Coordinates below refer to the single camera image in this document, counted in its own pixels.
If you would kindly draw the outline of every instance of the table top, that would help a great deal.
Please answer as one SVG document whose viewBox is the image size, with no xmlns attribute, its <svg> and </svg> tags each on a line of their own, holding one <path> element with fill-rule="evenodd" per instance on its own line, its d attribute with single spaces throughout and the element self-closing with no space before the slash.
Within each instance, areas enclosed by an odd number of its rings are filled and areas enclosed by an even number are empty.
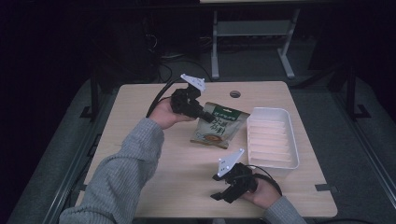
<svg viewBox="0 0 396 224">
<path fill-rule="evenodd" d="M 124 85 L 113 105 L 99 146 L 85 179 L 88 184 L 99 162 L 120 150 L 121 143 L 149 106 L 163 84 Z M 174 84 L 164 96 L 187 83 Z M 239 91 L 232 98 L 231 91 Z M 251 113 L 253 107 L 275 107 L 290 113 L 291 125 L 300 157 L 300 166 L 285 177 L 275 180 L 284 195 L 303 217 L 334 217 L 337 214 L 329 191 L 317 191 L 315 185 L 326 184 L 315 152 L 310 144 L 290 91 L 284 82 L 216 82 L 206 83 L 206 90 L 197 99 L 201 105 L 213 102 Z M 164 131 L 165 141 L 158 169 L 142 189 L 136 217 L 261 217 L 262 210 L 239 199 L 233 203 L 215 201 L 210 195 L 223 192 L 229 185 L 215 181 L 219 158 L 247 149 L 247 125 L 244 123 L 228 149 L 191 143 L 197 122 L 182 122 Z M 248 153 L 240 158 L 248 164 Z"/>
</svg>

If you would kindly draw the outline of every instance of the white tray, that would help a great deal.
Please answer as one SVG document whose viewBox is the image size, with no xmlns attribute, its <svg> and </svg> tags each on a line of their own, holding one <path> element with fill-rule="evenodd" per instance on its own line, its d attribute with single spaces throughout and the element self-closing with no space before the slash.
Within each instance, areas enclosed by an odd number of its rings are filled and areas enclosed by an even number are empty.
<svg viewBox="0 0 396 224">
<path fill-rule="evenodd" d="M 249 165 L 270 175 L 286 176 L 300 164 L 289 112 L 281 108 L 255 107 L 247 118 Z"/>
</svg>

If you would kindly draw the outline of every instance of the gray sweater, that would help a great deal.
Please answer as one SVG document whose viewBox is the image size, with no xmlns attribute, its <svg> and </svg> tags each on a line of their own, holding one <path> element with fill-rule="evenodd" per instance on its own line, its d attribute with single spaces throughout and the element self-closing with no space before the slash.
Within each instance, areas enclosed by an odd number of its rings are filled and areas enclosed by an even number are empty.
<svg viewBox="0 0 396 224">
<path fill-rule="evenodd" d="M 121 150 L 99 164 L 81 205 L 64 210 L 60 223 L 131 224 L 140 191 L 157 169 L 163 141 L 157 123 L 140 120 Z M 305 223 L 285 197 L 265 212 L 265 218 L 271 223 Z"/>
</svg>

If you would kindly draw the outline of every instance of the black cable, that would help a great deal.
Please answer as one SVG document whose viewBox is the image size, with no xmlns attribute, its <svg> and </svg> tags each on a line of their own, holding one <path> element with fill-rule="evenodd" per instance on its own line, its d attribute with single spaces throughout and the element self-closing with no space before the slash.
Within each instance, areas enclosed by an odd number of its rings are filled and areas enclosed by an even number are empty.
<svg viewBox="0 0 396 224">
<path fill-rule="evenodd" d="M 179 77 L 175 80 L 169 81 L 168 83 L 166 83 L 166 85 L 163 87 L 163 89 L 158 92 L 157 96 L 155 97 L 155 99 L 152 101 L 151 106 L 148 109 L 148 113 L 146 115 L 146 118 L 148 118 L 152 111 L 154 110 L 155 106 L 157 106 L 157 104 L 160 102 L 160 99 L 163 97 L 163 94 L 178 80 L 181 80 L 182 78 Z"/>
<path fill-rule="evenodd" d="M 210 77 L 209 73 L 208 73 L 208 72 L 206 71 L 206 69 L 205 69 L 202 65 L 200 65 L 199 63 L 196 63 L 196 62 L 194 62 L 194 61 L 189 61 L 189 60 L 169 61 L 169 62 L 166 62 L 166 63 L 193 63 L 193 64 L 195 64 L 195 65 L 198 65 L 199 67 L 201 67 L 201 68 L 204 70 L 204 72 L 206 73 L 206 76 L 208 77 L 209 81 L 210 81 L 210 82 L 213 82 L 213 80 L 212 80 L 212 78 Z"/>
<path fill-rule="evenodd" d="M 252 167 L 258 168 L 258 169 L 264 171 L 271 179 L 273 179 L 272 176 L 271 176 L 270 174 L 268 174 L 268 172 L 266 172 L 266 171 L 265 171 L 264 169 L 262 169 L 260 166 L 257 166 L 257 165 L 246 165 L 246 166 L 252 166 Z"/>
<path fill-rule="evenodd" d="M 360 223 L 366 223 L 366 224 L 374 224 L 373 222 L 361 220 L 361 219 L 356 219 L 356 218 L 337 218 L 337 219 L 331 219 L 331 220 L 326 220 L 326 221 L 321 221 L 321 222 L 315 222 L 317 224 L 325 224 L 325 223 L 335 223 L 335 222 L 342 222 L 342 221 L 354 221 L 354 222 L 360 222 Z"/>
<path fill-rule="evenodd" d="M 167 79 L 163 79 L 163 77 L 161 76 L 161 72 L 160 72 L 159 77 L 158 77 L 158 83 L 160 83 L 160 81 L 168 82 L 172 78 L 172 75 L 173 75 L 172 68 L 170 68 L 168 65 L 165 65 L 163 63 L 161 63 L 160 65 L 165 67 L 165 68 L 167 68 L 169 70 L 169 72 L 170 72 L 170 75 L 169 75 L 169 77 Z"/>
</svg>

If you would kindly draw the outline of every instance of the person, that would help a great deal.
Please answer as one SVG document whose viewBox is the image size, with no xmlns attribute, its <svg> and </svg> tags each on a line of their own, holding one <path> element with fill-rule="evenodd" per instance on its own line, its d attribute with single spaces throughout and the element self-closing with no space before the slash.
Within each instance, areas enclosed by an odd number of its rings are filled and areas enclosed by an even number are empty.
<svg viewBox="0 0 396 224">
<path fill-rule="evenodd" d="M 105 158 L 96 169 L 79 206 L 67 208 L 60 223 L 128 223 L 134 212 L 141 189 L 154 175 L 164 141 L 163 130 L 182 121 L 191 121 L 175 114 L 170 99 L 160 101 L 148 118 L 141 119 L 122 142 L 118 153 Z M 242 198 L 266 210 L 272 223 L 305 223 L 292 204 L 275 188 L 257 179 L 255 192 Z"/>
</svg>

